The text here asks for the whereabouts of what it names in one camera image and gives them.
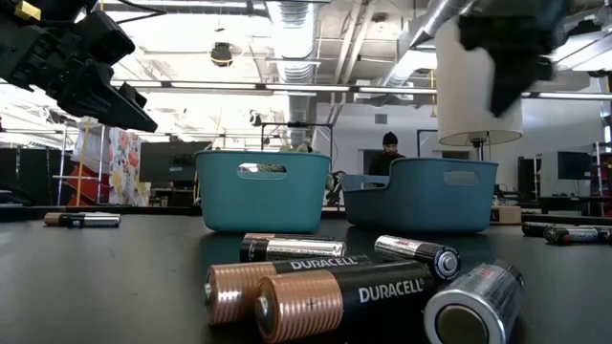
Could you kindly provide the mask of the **copper black Duracell battery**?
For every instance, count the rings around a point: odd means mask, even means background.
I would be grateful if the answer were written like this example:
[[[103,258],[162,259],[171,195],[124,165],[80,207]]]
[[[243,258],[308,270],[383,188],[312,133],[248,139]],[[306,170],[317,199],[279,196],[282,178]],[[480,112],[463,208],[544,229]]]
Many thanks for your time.
[[[254,314],[269,344],[336,330],[367,330],[421,314],[437,281],[417,261],[264,276]]]
[[[286,239],[286,240],[311,240],[311,241],[335,241],[331,236],[314,234],[287,234],[287,233],[246,233],[243,239]]]
[[[250,317],[263,276],[371,265],[366,255],[352,255],[210,266],[204,285],[208,324],[227,324]]]
[[[68,228],[93,227],[94,222],[81,213],[58,213],[49,212],[44,216],[43,222],[46,226],[60,226]]]

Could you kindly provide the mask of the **black metal stand frame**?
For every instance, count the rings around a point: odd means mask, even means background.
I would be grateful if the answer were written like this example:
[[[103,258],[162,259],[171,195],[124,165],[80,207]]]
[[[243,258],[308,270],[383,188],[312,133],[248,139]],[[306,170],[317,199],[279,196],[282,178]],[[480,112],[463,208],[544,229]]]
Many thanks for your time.
[[[260,126],[260,150],[263,151],[264,146],[265,146],[265,138],[270,135],[271,133],[267,134],[265,132],[265,128],[268,126],[275,126],[275,127],[288,127],[288,128],[315,128],[315,127],[325,127],[328,129],[329,131],[329,157],[332,159],[334,157],[334,145],[335,145],[335,141],[334,141],[334,125],[331,123],[310,123],[310,122],[305,122],[305,121],[289,121],[289,122],[261,122],[261,126]]]

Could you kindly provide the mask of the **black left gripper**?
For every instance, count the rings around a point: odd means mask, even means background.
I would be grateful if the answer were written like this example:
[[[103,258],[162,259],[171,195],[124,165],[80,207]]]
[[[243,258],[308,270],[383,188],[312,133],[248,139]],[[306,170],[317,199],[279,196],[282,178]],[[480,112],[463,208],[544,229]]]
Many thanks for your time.
[[[27,0],[42,10],[39,22],[14,16],[17,1],[0,0],[0,78],[28,91],[33,85],[45,90],[76,117],[122,129],[157,130],[143,109],[147,99],[127,82],[113,87],[112,69],[80,48],[73,26],[96,0]]]

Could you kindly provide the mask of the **white cloth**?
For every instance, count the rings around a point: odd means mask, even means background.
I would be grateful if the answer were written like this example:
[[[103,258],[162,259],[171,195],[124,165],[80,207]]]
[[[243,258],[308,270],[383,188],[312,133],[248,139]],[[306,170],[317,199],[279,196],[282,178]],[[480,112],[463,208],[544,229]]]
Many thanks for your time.
[[[80,162],[82,148],[85,148],[84,166],[96,173],[102,171],[103,174],[108,174],[110,170],[110,128],[88,117],[81,119],[76,128],[78,135],[71,160]]]

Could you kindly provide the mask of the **green succulent in patterned pot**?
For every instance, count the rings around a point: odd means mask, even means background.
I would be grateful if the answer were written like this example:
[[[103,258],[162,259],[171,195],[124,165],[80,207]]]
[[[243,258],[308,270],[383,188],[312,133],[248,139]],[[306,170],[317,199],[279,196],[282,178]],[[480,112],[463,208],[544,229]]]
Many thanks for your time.
[[[320,154],[320,151],[313,148],[310,145],[309,141],[302,142],[298,146],[291,145],[283,145],[280,147],[280,152],[297,152],[297,153],[314,153]],[[257,165],[258,172],[271,172],[271,173],[285,173],[286,168],[281,164],[269,164],[269,163],[259,163]],[[326,177],[326,186],[325,189],[327,191],[332,191],[334,188],[334,177],[331,174],[328,174]]]

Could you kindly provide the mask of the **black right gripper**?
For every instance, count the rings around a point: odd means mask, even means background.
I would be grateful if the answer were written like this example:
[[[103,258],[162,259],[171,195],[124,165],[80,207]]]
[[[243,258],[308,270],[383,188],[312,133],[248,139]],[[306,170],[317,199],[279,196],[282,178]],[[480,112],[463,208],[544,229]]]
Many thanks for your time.
[[[567,9],[478,9],[458,19],[465,50],[485,50],[494,64],[490,112],[501,117],[532,83],[551,80],[550,54],[566,38]]]

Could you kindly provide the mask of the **person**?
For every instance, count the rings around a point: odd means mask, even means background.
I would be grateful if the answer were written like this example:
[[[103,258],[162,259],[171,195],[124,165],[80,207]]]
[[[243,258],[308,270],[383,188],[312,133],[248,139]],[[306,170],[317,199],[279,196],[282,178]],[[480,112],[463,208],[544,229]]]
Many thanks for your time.
[[[368,174],[374,176],[388,176],[390,164],[404,155],[399,153],[398,138],[393,132],[387,132],[382,139],[382,152],[376,155],[369,164]]]

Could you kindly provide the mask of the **yellow tape tag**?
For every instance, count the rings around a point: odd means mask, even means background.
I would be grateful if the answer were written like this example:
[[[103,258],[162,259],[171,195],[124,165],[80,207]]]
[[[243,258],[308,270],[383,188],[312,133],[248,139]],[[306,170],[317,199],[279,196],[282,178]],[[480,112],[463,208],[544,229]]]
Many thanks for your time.
[[[12,14],[25,21],[39,22],[42,10],[27,0],[18,0],[13,6]]]

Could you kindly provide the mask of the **black ceiling-hung device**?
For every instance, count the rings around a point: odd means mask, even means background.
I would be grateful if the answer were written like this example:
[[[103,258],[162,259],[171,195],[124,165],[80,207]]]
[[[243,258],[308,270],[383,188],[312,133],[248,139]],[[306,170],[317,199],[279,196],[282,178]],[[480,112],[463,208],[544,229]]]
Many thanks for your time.
[[[211,62],[219,68],[230,67],[233,63],[233,55],[230,48],[231,44],[229,42],[215,42],[210,51]]]

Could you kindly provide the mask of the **white shade wooden base lamp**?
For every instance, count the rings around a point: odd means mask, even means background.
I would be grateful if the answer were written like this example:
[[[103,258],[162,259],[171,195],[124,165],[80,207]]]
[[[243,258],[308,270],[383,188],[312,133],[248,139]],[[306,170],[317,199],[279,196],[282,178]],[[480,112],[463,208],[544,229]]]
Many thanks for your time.
[[[464,48],[457,17],[437,30],[435,43],[439,143],[482,149],[521,139],[521,101],[500,117],[490,111],[493,60],[482,48]],[[497,168],[484,158],[450,165],[454,176],[445,192],[444,230],[476,233],[489,226]]]

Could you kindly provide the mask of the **floral print cloth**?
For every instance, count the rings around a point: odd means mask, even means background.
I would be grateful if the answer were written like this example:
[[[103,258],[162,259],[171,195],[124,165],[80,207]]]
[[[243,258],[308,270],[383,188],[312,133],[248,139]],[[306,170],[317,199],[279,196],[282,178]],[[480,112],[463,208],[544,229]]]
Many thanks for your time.
[[[140,181],[141,138],[120,128],[111,128],[108,137],[109,203],[148,206],[151,183]]]

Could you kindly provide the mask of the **blue plastic bin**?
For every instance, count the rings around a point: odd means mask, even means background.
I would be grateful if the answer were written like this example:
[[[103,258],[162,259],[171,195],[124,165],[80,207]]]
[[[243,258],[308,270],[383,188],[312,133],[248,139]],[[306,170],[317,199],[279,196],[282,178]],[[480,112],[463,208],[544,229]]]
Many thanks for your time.
[[[472,234],[489,226],[498,164],[402,158],[387,176],[341,177],[348,222],[401,233]]]

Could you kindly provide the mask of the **black monitor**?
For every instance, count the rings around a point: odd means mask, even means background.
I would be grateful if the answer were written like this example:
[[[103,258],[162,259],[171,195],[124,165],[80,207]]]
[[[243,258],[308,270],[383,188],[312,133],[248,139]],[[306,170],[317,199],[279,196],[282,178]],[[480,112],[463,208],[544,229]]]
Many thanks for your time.
[[[559,180],[590,180],[592,157],[584,152],[557,152],[557,178]]]
[[[211,141],[143,142],[140,158],[140,181],[168,183],[193,181],[196,174],[195,154],[209,150]]]

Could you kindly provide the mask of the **red shelf bins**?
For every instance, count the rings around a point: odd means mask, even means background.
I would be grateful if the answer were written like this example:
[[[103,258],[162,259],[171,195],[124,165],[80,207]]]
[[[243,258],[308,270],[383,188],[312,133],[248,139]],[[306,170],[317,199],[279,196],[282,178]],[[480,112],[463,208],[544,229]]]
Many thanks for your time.
[[[70,206],[106,204],[109,201],[109,175],[103,174],[101,183],[98,183],[98,173],[86,166],[79,168],[76,165],[63,185],[70,191]]]

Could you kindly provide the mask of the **teal plastic bin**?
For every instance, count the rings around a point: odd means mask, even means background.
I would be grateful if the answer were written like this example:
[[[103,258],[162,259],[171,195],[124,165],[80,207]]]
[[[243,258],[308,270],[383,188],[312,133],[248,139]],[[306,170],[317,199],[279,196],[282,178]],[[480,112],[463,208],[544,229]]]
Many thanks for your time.
[[[291,234],[318,229],[329,157],[202,150],[195,154],[195,164],[207,228]]]

